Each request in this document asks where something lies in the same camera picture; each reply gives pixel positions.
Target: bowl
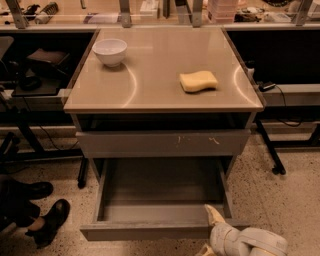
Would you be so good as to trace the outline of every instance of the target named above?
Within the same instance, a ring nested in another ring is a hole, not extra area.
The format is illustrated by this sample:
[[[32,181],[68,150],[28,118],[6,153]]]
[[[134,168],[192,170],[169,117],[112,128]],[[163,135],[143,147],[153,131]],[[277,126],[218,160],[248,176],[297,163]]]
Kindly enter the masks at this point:
[[[97,58],[108,67],[117,67],[126,57],[127,43],[120,39],[103,39],[92,46]]]

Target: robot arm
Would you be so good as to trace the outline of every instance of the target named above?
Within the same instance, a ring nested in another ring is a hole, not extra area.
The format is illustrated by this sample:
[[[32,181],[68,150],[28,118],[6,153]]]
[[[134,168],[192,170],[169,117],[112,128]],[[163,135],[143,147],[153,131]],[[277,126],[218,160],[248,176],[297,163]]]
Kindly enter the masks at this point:
[[[286,256],[288,242],[283,237],[258,228],[243,231],[225,223],[211,206],[206,206],[213,225],[210,246],[217,256]]]

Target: yellow sponge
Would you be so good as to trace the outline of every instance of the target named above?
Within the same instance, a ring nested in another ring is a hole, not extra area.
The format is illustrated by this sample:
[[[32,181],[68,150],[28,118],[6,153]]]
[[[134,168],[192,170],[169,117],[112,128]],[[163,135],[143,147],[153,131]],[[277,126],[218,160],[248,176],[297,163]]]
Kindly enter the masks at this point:
[[[180,83],[185,92],[197,92],[203,89],[216,89],[218,81],[210,71],[198,71],[180,74]]]

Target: floor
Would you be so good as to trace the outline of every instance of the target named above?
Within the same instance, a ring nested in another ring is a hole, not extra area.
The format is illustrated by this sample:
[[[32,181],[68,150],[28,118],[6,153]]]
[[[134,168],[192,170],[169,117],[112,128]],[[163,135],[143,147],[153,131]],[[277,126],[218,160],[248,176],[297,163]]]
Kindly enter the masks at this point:
[[[49,131],[58,147],[73,145],[68,134]],[[43,145],[51,142],[41,138]],[[318,255],[320,245],[320,151],[279,151],[287,170],[285,176],[271,172],[273,162],[261,136],[253,131],[244,152],[236,160],[228,185],[233,197],[234,217],[247,220],[252,227],[263,228],[285,237],[289,256]],[[195,255],[205,240],[88,242],[79,228],[92,221],[97,180],[89,168],[87,183],[78,188],[80,159],[26,162],[7,165],[8,172],[19,181],[51,181],[53,194],[35,201],[45,214],[59,198],[67,199],[71,212],[53,243],[36,249],[25,230],[11,224],[0,232],[0,255],[46,256],[129,256]]]

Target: shoe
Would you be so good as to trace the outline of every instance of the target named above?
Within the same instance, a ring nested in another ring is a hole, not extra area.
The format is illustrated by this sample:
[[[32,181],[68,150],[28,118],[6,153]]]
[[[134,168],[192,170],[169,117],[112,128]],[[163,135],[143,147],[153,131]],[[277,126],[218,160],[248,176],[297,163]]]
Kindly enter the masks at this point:
[[[53,185],[50,182],[21,183],[21,185],[24,195],[26,195],[29,200],[45,198],[53,192]]]
[[[52,243],[58,229],[68,218],[70,212],[70,204],[65,199],[58,200],[50,209],[45,219],[44,227],[38,231],[28,231],[27,236],[34,238],[37,249],[44,248]]]

